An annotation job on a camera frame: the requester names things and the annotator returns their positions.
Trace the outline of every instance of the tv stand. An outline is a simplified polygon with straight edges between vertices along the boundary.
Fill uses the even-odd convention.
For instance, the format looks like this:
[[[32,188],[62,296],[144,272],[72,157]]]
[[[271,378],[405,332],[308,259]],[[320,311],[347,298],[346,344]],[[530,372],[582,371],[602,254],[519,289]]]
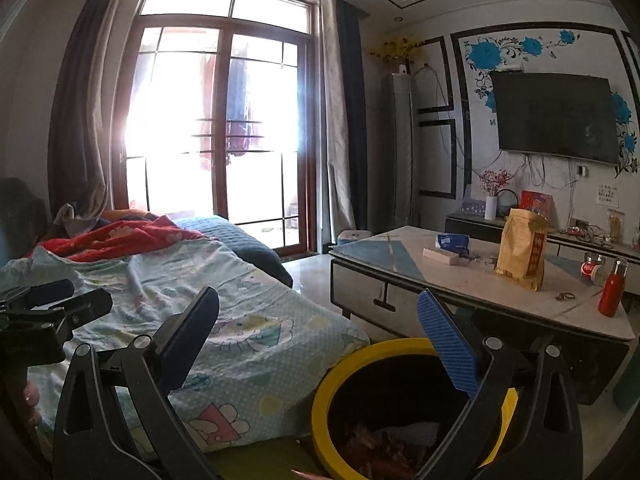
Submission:
[[[464,234],[479,240],[499,244],[505,220],[485,220],[484,217],[471,213],[456,212],[447,215],[444,222],[446,233]],[[598,253],[606,257],[606,267],[610,271],[616,258],[624,258],[629,262],[626,274],[625,291],[640,300],[640,252],[625,244],[607,244],[579,240],[575,236],[549,232],[546,236],[547,254],[562,256],[571,260],[583,261],[584,253]]]

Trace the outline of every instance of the white vase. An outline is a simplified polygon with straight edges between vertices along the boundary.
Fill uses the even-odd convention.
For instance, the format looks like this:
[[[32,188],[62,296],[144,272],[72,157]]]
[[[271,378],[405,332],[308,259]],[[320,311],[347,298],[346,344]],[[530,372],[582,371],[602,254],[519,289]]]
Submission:
[[[488,196],[486,198],[486,206],[484,208],[484,219],[495,220],[495,210],[498,207],[498,197]]]

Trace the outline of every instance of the brown paper bag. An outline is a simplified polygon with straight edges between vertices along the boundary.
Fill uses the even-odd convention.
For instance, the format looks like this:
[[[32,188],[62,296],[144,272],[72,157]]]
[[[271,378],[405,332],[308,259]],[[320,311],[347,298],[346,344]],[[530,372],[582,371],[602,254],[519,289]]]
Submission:
[[[547,222],[543,216],[512,209],[502,230],[495,272],[538,290],[545,276]]]

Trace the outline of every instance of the curtain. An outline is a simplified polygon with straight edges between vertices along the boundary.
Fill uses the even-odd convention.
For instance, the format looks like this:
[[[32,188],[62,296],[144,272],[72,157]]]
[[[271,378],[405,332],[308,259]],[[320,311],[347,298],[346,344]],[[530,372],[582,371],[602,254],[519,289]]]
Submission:
[[[356,229],[367,228],[367,111],[357,9],[336,0],[344,105],[349,131],[349,188]]]
[[[326,143],[324,139],[321,143],[326,160],[323,188],[335,242],[346,229],[366,227],[364,78],[355,8],[340,0],[322,0],[321,14],[326,116]]]
[[[49,203],[70,236],[92,229],[111,197],[111,139],[102,122],[106,43],[119,0],[87,0],[62,60],[49,125]]]

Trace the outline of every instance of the blue package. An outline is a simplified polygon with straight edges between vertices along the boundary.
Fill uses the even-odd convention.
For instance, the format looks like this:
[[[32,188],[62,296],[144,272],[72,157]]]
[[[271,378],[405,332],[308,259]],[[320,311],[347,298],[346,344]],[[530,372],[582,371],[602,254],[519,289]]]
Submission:
[[[439,234],[436,236],[436,247],[456,253],[465,258],[469,256],[469,236]]]

